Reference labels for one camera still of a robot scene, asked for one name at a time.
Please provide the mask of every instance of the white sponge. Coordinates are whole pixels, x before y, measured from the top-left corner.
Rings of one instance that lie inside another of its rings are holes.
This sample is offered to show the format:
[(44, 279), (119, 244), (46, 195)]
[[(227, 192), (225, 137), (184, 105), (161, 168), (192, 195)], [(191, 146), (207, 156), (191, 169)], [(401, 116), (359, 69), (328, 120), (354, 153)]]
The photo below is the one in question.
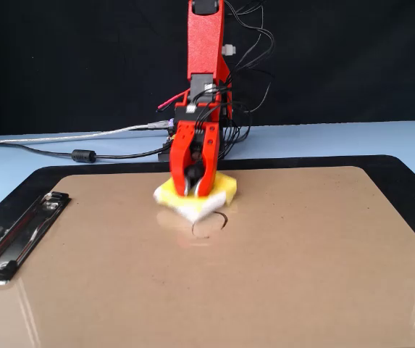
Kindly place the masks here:
[(206, 197), (195, 197), (192, 194), (179, 196), (170, 178), (155, 190), (154, 198), (157, 203), (173, 208), (190, 222), (195, 223), (224, 204), (231, 203), (236, 188), (236, 179), (216, 172), (211, 193)]

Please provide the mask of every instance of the black backdrop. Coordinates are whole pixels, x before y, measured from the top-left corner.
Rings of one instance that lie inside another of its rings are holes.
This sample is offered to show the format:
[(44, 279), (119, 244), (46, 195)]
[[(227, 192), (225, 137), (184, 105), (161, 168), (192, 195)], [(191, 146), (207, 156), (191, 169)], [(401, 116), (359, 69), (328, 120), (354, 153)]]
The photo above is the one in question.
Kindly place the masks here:
[[(154, 110), (188, 87), (186, 11), (186, 0), (0, 0), (0, 134), (168, 118)], [(243, 19), (258, 25), (260, 11)], [(268, 0), (265, 28), (276, 78), (255, 124), (415, 120), (415, 1)], [(225, 43), (243, 53), (255, 40), (227, 19)], [(267, 78), (234, 84), (253, 107)]]

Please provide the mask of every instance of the red wire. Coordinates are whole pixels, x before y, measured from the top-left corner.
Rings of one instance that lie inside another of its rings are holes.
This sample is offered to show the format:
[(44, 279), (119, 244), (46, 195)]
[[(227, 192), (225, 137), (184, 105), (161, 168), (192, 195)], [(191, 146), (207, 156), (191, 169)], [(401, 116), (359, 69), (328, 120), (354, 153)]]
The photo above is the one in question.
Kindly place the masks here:
[(182, 95), (184, 95), (186, 92), (188, 92), (190, 89), (188, 88), (186, 91), (181, 92), (179, 94), (177, 94), (176, 96), (173, 96), (172, 98), (170, 98), (169, 100), (163, 102), (162, 104), (160, 104), (157, 109), (161, 109), (162, 107), (165, 107), (166, 105), (170, 104), (171, 102), (173, 102), (174, 100), (180, 98)]

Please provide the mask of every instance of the black mark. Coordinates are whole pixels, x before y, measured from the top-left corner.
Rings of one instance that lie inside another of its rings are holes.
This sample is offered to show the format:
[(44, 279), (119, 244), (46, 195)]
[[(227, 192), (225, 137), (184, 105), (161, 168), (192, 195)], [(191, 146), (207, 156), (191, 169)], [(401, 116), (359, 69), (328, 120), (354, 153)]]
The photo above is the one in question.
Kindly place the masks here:
[(223, 225), (222, 225), (222, 227), (220, 228), (221, 230), (227, 225), (227, 223), (228, 223), (228, 216), (226, 216), (224, 213), (222, 213), (222, 212), (214, 212), (215, 214), (218, 214), (218, 215), (221, 215), (224, 219), (225, 219), (225, 221), (223, 222)]
[[(214, 212), (215, 214), (218, 214), (218, 215), (221, 215), (224, 219), (225, 219), (225, 221), (223, 222), (223, 225), (222, 225), (222, 227), (220, 228), (220, 230), (222, 230), (226, 225), (227, 225), (227, 223), (228, 223), (228, 216), (226, 216), (226, 214), (224, 214), (223, 212)], [(194, 223), (194, 224), (192, 224), (192, 226), (191, 226), (191, 233), (193, 234), (193, 236), (195, 236), (196, 238), (204, 238), (204, 239), (207, 239), (207, 238), (209, 238), (209, 236), (205, 236), (205, 237), (197, 237), (195, 234), (194, 234), (194, 225), (195, 225), (196, 223)]]

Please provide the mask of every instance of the white connector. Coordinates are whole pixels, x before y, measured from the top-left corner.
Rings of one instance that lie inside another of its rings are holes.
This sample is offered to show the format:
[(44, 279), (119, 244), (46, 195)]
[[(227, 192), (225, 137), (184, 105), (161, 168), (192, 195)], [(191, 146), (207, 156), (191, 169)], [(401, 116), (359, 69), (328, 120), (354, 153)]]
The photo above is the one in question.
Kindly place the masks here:
[(227, 43), (222, 47), (222, 55), (224, 56), (232, 56), (236, 54), (236, 47)]
[(196, 106), (194, 104), (189, 104), (186, 107), (186, 113), (187, 114), (193, 114), (196, 111)]

